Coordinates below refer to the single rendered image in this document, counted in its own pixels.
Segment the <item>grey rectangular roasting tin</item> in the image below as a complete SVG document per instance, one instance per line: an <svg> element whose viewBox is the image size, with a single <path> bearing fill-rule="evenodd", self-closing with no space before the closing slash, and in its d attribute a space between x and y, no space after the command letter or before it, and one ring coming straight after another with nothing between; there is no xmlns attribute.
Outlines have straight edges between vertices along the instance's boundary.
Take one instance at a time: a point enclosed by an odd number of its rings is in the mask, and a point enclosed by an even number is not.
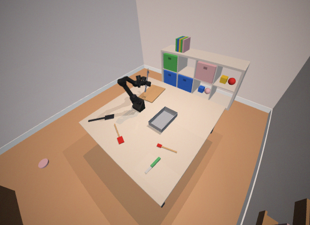
<svg viewBox="0 0 310 225"><path fill-rule="evenodd" d="M178 112L164 106L148 123L162 133L177 116Z"/></svg>

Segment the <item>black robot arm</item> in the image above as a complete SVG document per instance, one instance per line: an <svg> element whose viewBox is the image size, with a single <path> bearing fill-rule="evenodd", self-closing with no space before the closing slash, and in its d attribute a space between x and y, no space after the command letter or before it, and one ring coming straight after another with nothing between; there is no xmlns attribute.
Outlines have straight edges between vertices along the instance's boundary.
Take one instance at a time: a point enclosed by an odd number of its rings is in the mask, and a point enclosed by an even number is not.
<svg viewBox="0 0 310 225"><path fill-rule="evenodd" d="M125 76L121 79L118 79L117 83L125 89L125 91L129 95L129 98L133 104L141 105L142 100L139 99L136 94L132 93L132 91L127 86L127 82L131 83L134 87L140 88L140 86L143 85L142 81L146 82L146 77L140 77L140 75L138 75L138 76L136 76L136 80L132 80L128 76Z"/></svg>

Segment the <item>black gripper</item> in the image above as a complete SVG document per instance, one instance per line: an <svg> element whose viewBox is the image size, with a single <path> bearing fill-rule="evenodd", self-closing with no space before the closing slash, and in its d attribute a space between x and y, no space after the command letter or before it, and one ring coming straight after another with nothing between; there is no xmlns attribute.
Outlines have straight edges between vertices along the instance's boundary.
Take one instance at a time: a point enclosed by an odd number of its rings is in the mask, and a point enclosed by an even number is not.
<svg viewBox="0 0 310 225"><path fill-rule="evenodd" d="M143 85L147 85L147 86L149 86L149 87L151 86L151 82L150 82L150 81L146 81L146 82L142 81L142 82L143 82ZM143 86L143 85L142 85L142 86Z"/></svg>

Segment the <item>wooden board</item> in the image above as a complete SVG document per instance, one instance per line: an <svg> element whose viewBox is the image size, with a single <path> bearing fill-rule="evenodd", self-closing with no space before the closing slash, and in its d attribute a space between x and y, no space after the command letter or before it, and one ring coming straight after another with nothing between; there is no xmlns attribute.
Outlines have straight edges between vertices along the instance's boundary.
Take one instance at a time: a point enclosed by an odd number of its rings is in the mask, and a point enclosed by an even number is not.
<svg viewBox="0 0 310 225"><path fill-rule="evenodd" d="M143 92L139 98L152 103L166 88L151 85L146 92Z"/></svg>

